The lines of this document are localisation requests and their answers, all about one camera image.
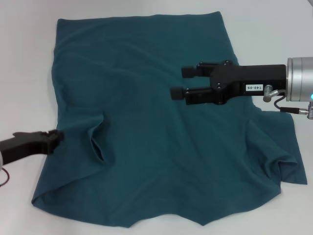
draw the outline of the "red wire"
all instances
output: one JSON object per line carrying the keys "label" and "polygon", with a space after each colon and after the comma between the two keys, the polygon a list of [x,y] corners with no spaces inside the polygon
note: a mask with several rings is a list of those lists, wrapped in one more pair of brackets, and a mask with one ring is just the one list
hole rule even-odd
{"label": "red wire", "polygon": [[0,185],[0,187],[3,186],[3,185],[5,185],[6,183],[8,183],[9,180],[10,180],[10,174],[9,174],[9,172],[8,172],[6,169],[4,169],[4,168],[2,168],[2,170],[6,173],[6,175],[8,176],[8,178],[6,179],[6,181],[5,181],[3,184]]}

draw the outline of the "white table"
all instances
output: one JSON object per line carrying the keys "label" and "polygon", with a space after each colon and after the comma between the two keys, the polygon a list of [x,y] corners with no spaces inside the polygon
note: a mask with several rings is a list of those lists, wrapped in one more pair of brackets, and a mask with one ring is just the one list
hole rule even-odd
{"label": "white table", "polygon": [[[1,0],[0,140],[16,131],[56,126],[51,65],[59,18],[85,19],[221,11],[242,65],[285,64],[313,56],[312,7],[306,0]],[[261,97],[254,103],[275,110]],[[294,107],[307,104],[291,103]],[[141,221],[130,229],[82,223],[50,215],[30,203],[44,157],[6,165],[10,182],[0,188],[2,235],[311,235],[313,234],[313,121],[294,115],[309,185],[282,184],[282,194],[250,212],[204,227],[175,215]]]}

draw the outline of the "t-shirt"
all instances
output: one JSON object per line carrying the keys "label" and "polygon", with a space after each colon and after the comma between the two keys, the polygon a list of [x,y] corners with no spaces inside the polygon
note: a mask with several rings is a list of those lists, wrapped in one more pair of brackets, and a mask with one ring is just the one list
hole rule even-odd
{"label": "t-shirt", "polygon": [[306,184],[293,120],[251,97],[186,105],[171,87],[200,61],[237,63],[219,12],[58,20],[52,80],[65,140],[32,203],[89,223],[130,227],[177,214],[205,225]]}

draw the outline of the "cable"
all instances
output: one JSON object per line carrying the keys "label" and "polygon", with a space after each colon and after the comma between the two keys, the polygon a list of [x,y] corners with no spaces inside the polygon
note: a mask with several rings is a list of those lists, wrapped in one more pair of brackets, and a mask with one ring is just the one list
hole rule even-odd
{"label": "cable", "polygon": [[3,185],[5,185],[6,183],[8,183],[9,180],[10,180],[10,174],[9,174],[9,172],[8,172],[6,169],[4,169],[4,168],[2,168],[2,170],[6,173],[7,179],[6,179],[6,181],[5,181],[3,184],[0,184],[0,187],[3,186]]}
{"label": "cable", "polygon": [[278,100],[276,100],[276,101],[274,102],[274,106],[275,106],[277,109],[280,110],[280,107],[277,105],[277,103],[278,103],[279,101],[282,101],[284,98],[286,98],[286,90],[278,90],[278,93],[279,93],[279,94],[280,94],[280,93],[284,93],[284,96],[283,96],[283,97],[280,97]]}

